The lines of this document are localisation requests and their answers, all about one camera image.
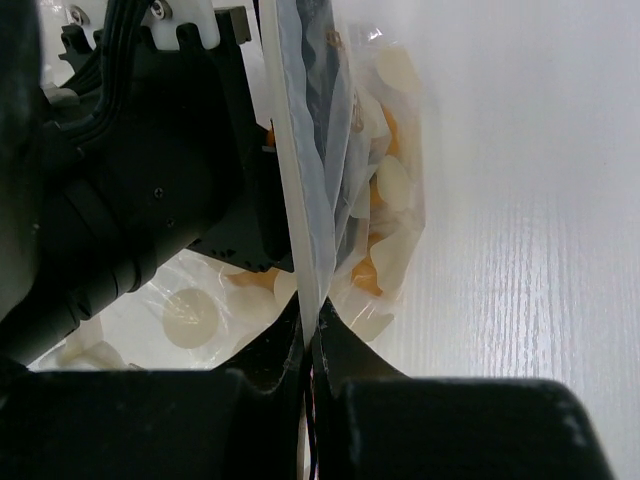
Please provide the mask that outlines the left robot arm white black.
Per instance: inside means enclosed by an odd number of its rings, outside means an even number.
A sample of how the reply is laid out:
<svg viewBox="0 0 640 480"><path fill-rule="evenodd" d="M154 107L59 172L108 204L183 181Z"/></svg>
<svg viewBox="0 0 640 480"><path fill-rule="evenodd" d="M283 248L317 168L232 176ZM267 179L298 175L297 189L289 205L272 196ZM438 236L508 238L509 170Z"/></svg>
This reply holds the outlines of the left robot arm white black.
<svg viewBox="0 0 640 480"><path fill-rule="evenodd" d="M293 267L275 147L256 119L243 6L67 1L73 76L35 99L35 281L1 322L29 364L184 249Z"/></svg>

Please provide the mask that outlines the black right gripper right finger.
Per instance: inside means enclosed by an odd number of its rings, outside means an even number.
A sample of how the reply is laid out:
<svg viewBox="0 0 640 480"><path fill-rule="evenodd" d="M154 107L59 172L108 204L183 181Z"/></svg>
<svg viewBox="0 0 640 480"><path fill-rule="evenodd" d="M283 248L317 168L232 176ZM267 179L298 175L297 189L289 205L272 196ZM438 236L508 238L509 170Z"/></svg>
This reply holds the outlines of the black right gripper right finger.
<svg viewBox="0 0 640 480"><path fill-rule="evenodd" d="M307 408L320 479L609 479L579 399L545 379L413 378L331 304L311 342Z"/></svg>

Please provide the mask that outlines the clear zip top bag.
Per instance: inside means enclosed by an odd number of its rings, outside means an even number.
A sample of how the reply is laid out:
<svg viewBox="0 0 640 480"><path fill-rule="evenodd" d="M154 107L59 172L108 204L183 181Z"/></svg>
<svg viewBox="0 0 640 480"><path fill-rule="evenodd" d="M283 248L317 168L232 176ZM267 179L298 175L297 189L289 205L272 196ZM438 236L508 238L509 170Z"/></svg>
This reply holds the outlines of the clear zip top bag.
<svg viewBox="0 0 640 480"><path fill-rule="evenodd" d="M296 287L232 284L247 271L184 249L138 290L84 321L29 366L59 369L208 369L272 325L295 296L310 334L324 302L364 340L392 321L408 263L424 228L422 155L414 134L420 85L408 52L364 1L209 1L243 6L252 39L242 47L257 122L273 142L283 189ZM381 107L398 127L399 151ZM369 210L376 174L386 205ZM349 274L369 232L380 297Z"/></svg>

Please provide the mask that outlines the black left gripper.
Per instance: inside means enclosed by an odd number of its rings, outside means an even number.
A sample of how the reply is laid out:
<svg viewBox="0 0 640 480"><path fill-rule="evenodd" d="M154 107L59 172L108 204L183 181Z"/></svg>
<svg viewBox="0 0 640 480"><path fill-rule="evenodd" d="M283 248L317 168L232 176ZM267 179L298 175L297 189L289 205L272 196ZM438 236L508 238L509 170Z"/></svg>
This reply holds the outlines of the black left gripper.
<svg viewBox="0 0 640 480"><path fill-rule="evenodd" d="M157 48L146 32L139 51L139 78L165 130L162 162L172 177L197 162L204 168L173 196L210 190L209 200L187 209L198 217L187 248L250 272L292 271L278 160L257 122L242 52L252 14L243 7L212 12L217 46L206 48L203 28L180 20L170 29L177 49Z"/></svg>

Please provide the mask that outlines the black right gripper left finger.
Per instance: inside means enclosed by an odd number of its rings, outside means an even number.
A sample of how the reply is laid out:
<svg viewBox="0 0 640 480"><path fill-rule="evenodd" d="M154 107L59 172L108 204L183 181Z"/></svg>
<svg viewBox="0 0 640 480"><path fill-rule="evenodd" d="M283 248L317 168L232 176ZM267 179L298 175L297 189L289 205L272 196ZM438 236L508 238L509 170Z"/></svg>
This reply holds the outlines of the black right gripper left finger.
<svg viewBox="0 0 640 480"><path fill-rule="evenodd" d="M299 304L211 370L44 371L1 362L5 479L296 479Z"/></svg>

